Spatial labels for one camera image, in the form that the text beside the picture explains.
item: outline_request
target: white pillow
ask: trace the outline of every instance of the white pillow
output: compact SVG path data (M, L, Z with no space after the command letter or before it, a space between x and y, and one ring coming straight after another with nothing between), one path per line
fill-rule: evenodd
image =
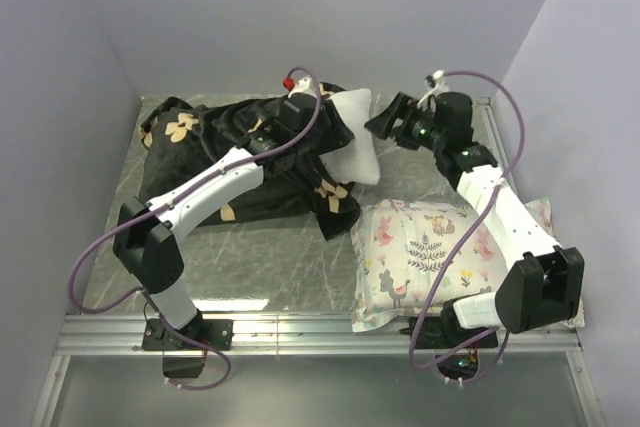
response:
M553 235L548 199L526 204L531 216ZM456 242L477 219L468 206L384 200L364 207L351 230L358 259L354 332L376 329L395 317L415 316L431 283ZM465 243L447 270L433 302L437 312L446 300L495 292L507 274L502 253L484 226ZM578 316L564 323L584 326Z
M315 94L311 79L303 77L289 93ZM333 180L340 184L358 182L375 185L380 182L380 164L373 147L373 136L364 128L370 119L371 91L369 89L346 90L331 94L329 99L336 107L340 118L353 132L355 139L349 145L321 155L320 160Z

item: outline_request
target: marble table surface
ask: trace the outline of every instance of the marble table surface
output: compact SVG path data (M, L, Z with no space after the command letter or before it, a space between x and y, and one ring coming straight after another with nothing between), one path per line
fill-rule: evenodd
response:
M147 96L140 119L167 96ZM224 105L249 95L183 96L191 105ZM374 95L372 110L383 110L393 95ZM498 156L490 112L478 106L474 114L475 140ZM382 179L376 186L356 185L361 205L385 198L464 202L435 167L432 155L396 147L392 141L375 140ZM146 151L137 128L132 135L107 228L115 225L119 206L138 192ZM343 311L355 303L356 260L349 235L326 242L315 218L259 221L246 224L199 227L182 246L189 294L205 311ZM111 252L111 244L99 251L85 296L91 307L117 299L136 285ZM134 296L110 314L139 313L144 306Z

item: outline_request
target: white wall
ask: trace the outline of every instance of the white wall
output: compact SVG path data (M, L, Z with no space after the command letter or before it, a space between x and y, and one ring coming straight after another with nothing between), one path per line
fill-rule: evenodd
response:
M547 0L506 76L527 145L525 199L549 195L561 241L586 258L580 333L611 426L640 422L640 0ZM503 100L500 131L516 130Z
M0 424L28 425L139 98L85 0L0 0Z
M299 63L347 86L414 93L437 68L501 78L544 2L92 1L142 93L274 91Z

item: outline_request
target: animal print pillow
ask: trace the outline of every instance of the animal print pillow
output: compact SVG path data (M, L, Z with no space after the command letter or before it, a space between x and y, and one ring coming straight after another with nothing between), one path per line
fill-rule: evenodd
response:
M548 200L526 207L550 232ZM353 331L375 329L399 315L417 315L445 258L475 219L470 207L433 202L385 200L363 207L351 229L358 259ZM506 273L495 240L480 226L447 270L432 310L439 311L446 300L493 292Z

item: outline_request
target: floral black cloth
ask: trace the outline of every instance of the floral black cloth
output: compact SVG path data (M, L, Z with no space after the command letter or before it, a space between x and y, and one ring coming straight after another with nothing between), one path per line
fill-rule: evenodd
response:
M313 135L321 136L317 138L315 148L298 156L292 169L235 198L202 225L284 218L311 212L325 239L349 231L360 217L360 206L351 196L353 184L335 182L319 155L347 145L353 139L353 133L344 125L329 99L331 93L344 89L327 83L322 87L322 122L316 123L322 125L317 129L314 126L312 130ZM140 200L146 202L162 195L213 165L247 132L271 118L278 118L285 99L286 96L249 99L213 108L192 107L176 97L166 99L139 128L140 139L148 151Z

